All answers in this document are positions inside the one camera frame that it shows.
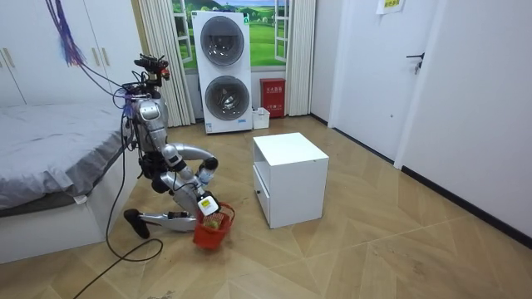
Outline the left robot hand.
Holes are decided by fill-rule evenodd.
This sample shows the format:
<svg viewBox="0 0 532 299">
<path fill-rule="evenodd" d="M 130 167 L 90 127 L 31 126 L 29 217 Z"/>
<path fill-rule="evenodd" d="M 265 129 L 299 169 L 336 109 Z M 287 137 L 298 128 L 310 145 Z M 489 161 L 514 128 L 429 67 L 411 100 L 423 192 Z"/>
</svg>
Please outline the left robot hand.
<svg viewBox="0 0 532 299">
<path fill-rule="evenodd" d="M 208 169 L 205 166 L 201 165 L 195 176 L 199 182 L 200 185 L 206 186 L 209 184 L 210 180 L 214 177 L 214 169 Z"/>
</svg>

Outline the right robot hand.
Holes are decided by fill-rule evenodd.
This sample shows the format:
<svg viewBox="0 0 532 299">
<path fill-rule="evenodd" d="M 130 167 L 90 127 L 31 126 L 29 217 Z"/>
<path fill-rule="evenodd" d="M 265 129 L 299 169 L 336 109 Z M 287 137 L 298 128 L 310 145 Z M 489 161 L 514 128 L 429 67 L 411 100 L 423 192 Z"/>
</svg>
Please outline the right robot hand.
<svg viewBox="0 0 532 299">
<path fill-rule="evenodd" d="M 205 191 L 197 198 L 197 205 L 204 216 L 210 216 L 220 211 L 219 202 L 210 191 Z"/>
</svg>

